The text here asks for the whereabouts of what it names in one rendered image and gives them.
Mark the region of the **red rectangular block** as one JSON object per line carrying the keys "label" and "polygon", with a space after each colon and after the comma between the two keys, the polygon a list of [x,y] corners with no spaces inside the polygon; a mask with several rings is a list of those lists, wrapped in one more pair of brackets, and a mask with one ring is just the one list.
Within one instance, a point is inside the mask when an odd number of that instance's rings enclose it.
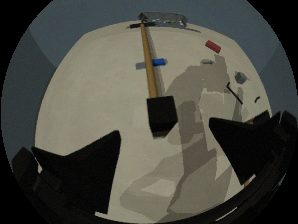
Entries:
{"label": "red rectangular block", "polygon": [[209,47],[210,49],[213,49],[214,52],[220,52],[220,45],[214,44],[213,41],[206,41],[206,47]]}

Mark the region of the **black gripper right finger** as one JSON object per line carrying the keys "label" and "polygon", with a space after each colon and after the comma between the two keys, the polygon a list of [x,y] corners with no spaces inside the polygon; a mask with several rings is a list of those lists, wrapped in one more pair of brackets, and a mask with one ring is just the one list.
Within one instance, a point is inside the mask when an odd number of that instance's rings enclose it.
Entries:
{"label": "black gripper right finger", "polygon": [[262,125],[230,121],[221,117],[209,119],[210,131],[237,173],[239,184],[245,184],[254,175],[253,171],[279,123],[279,115],[281,112],[275,113]]}

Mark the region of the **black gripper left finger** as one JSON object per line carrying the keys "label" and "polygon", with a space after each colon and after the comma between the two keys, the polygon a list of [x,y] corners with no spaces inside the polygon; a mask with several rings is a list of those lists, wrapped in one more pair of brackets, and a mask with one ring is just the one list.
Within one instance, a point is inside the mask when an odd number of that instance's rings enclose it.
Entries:
{"label": "black gripper left finger", "polygon": [[121,133],[114,129],[67,156],[36,147],[32,147],[32,152],[41,168],[63,180],[86,204],[96,208],[96,212],[108,214],[120,145]]}

